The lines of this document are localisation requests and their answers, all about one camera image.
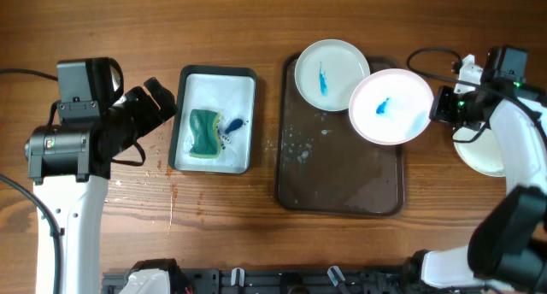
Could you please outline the white plate top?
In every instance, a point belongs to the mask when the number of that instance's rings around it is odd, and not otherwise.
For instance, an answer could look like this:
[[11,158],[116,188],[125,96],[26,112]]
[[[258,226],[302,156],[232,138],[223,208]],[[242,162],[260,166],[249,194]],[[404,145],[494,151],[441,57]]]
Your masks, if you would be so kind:
[[368,60],[353,44],[324,39],[311,44],[297,58],[294,80],[311,106],[338,112],[349,108],[354,90],[370,74]]

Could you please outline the white plate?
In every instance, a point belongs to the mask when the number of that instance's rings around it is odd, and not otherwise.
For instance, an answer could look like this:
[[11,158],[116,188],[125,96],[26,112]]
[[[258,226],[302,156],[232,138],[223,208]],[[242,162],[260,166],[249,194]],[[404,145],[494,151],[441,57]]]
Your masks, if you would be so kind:
[[416,73],[389,68],[364,79],[350,98],[354,130],[374,144],[399,145],[417,138],[430,124],[433,94]]
[[294,80],[311,106],[338,112],[349,108],[354,90],[370,74],[368,60],[353,44],[324,39],[311,44],[297,58]]
[[457,154],[476,172],[491,177],[505,177],[502,153],[491,129],[486,128],[472,143],[462,143],[471,140],[477,133],[465,127],[454,133],[453,139],[459,140],[459,143],[454,143]]

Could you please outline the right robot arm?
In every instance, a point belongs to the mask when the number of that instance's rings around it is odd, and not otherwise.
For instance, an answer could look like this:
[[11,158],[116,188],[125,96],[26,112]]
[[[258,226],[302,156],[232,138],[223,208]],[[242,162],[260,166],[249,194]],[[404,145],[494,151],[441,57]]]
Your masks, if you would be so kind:
[[489,50],[479,77],[458,57],[454,79],[442,77],[432,121],[492,131],[502,154],[506,197],[473,232],[468,245],[420,250],[407,259],[400,286],[412,293],[546,291],[546,243],[533,234],[546,224],[546,96],[526,83],[528,53]]

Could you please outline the green and yellow sponge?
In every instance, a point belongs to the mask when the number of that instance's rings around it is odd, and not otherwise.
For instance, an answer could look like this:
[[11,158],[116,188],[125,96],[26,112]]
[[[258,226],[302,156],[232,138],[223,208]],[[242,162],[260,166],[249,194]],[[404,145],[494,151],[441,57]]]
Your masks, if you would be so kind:
[[218,125],[221,114],[207,109],[190,112],[189,127],[193,145],[189,155],[199,159],[214,159],[221,151]]

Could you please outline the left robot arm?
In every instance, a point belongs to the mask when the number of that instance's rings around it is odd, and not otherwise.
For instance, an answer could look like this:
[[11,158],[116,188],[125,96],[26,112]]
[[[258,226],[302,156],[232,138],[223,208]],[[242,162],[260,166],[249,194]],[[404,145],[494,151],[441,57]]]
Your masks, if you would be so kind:
[[60,61],[58,124],[26,142],[38,200],[38,293],[97,293],[100,229],[111,166],[177,113],[173,93],[155,78],[130,91],[108,57]]

